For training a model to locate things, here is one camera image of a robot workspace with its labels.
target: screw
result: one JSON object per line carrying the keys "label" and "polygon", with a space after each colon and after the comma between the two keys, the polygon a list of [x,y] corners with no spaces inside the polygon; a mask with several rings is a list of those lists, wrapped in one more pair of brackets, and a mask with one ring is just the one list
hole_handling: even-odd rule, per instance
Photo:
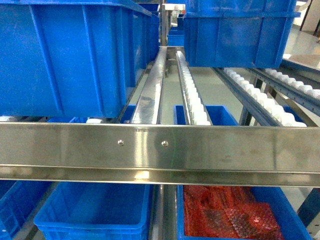
{"label": "screw", "polygon": [[161,145],[162,145],[163,147],[168,147],[169,144],[168,144],[167,141],[162,141],[162,142],[161,142]]}
{"label": "screw", "polygon": [[125,145],[125,142],[124,142],[122,139],[120,139],[120,140],[118,141],[118,144],[119,144],[120,146],[123,146],[123,145]]}

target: blue plastic bin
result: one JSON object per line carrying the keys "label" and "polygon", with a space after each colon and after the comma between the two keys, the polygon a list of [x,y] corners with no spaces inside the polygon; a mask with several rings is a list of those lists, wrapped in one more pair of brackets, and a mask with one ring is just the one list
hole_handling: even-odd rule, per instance
{"label": "blue plastic bin", "polygon": [[286,113],[293,114],[295,121],[300,123],[304,122],[289,105],[284,105],[283,109]]}
{"label": "blue plastic bin", "polygon": [[0,0],[0,114],[115,118],[150,61],[130,0]]}
{"label": "blue plastic bin", "polygon": [[185,41],[185,35],[183,30],[176,30],[171,28],[168,33],[168,46],[183,46]]}
{"label": "blue plastic bin", "polygon": [[14,238],[50,184],[48,181],[0,181],[0,240]]}
{"label": "blue plastic bin", "polygon": [[150,60],[154,61],[159,52],[159,17],[152,14],[150,22]]}
{"label": "blue plastic bin", "polygon": [[62,182],[34,218],[47,240],[147,240],[149,184]]}
{"label": "blue plastic bin", "polygon": [[181,31],[184,31],[184,14],[179,14],[178,17],[177,17],[177,30],[181,30]]}
{"label": "blue plastic bin", "polygon": [[167,4],[186,4],[186,0],[167,0]]}
{"label": "blue plastic bin", "polygon": [[[238,123],[224,106],[206,106],[212,123],[216,126],[237,126]],[[184,108],[175,106],[174,123],[184,125]],[[253,187],[251,192],[258,202],[268,203],[279,224],[285,240],[312,240],[307,229],[292,208],[280,187]],[[210,238],[185,236],[183,186],[177,186],[177,238],[178,240],[227,240],[229,238]]]}
{"label": "blue plastic bin", "polygon": [[85,124],[87,120],[87,117],[52,117],[47,122]]}
{"label": "blue plastic bin", "polygon": [[145,9],[147,9],[152,14],[158,17],[158,13],[160,11],[160,4],[158,3],[139,3],[139,5]]}
{"label": "blue plastic bin", "polygon": [[278,68],[297,0],[188,0],[184,50],[191,67]]}

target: steel support bar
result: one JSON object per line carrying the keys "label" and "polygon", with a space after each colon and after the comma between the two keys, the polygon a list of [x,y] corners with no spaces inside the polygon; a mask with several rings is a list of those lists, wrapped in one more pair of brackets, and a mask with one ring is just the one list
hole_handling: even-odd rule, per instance
{"label": "steel support bar", "polygon": [[166,74],[167,47],[160,47],[159,53],[145,81],[134,109],[130,123],[158,124],[161,112],[163,80]]}
{"label": "steel support bar", "polygon": [[267,110],[261,107],[252,96],[232,80],[221,68],[213,68],[213,71],[262,126],[281,126],[280,122],[275,120]]}
{"label": "steel support bar", "polygon": [[0,178],[316,187],[319,136],[317,127],[6,122]]}
{"label": "steel support bar", "polygon": [[297,90],[293,86],[290,86],[284,82],[281,82],[279,79],[270,76],[269,74],[261,71],[259,69],[247,68],[248,72],[252,73],[266,84],[270,85],[275,90],[286,95],[290,99],[294,100],[298,104],[304,106],[306,109],[320,116],[320,100],[315,99],[314,97]]}

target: floor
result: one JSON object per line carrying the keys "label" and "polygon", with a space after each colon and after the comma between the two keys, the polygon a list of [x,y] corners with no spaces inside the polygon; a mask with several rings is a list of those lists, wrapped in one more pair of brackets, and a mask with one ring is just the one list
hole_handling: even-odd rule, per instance
{"label": "floor", "polygon": [[[293,28],[287,42],[285,53],[295,55],[320,55],[320,44],[316,43],[317,40],[317,37]],[[206,105],[226,106],[238,121],[240,119],[243,106],[224,85],[224,83],[214,74],[214,72],[210,68],[204,67],[191,67],[190,70],[196,82],[199,93],[202,96],[203,102]],[[246,79],[250,78],[250,74],[243,69],[237,69],[237,72],[239,72]],[[182,104],[177,67],[170,67],[167,76],[168,77],[164,79],[163,83],[164,95],[161,116],[161,124],[163,125],[170,125],[174,123],[173,107],[174,105]],[[145,81],[146,77],[141,80],[141,83],[136,90],[136,94],[131,100],[132,104],[137,102],[139,93],[141,92]],[[282,190],[296,211],[311,191],[310,188],[298,187],[283,187]]]}

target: flow rack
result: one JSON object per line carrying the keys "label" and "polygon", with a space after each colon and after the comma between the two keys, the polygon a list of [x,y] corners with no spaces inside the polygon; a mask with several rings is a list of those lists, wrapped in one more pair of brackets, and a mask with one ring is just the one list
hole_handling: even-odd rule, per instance
{"label": "flow rack", "polygon": [[[187,125],[160,124],[173,57]],[[316,114],[319,100],[265,69],[248,69],[255,76],[249,89],[231,69],[213,71],[243,104],[241,125],[251,115],[261,126],[213,126],[183,48],[161,46],[128,124],[0,122],[0,179],[157,184],[150,237],[166,240],[177,239],[176,184],[320,187],[320,128],[285,127],[253,88],[264,81]]]}

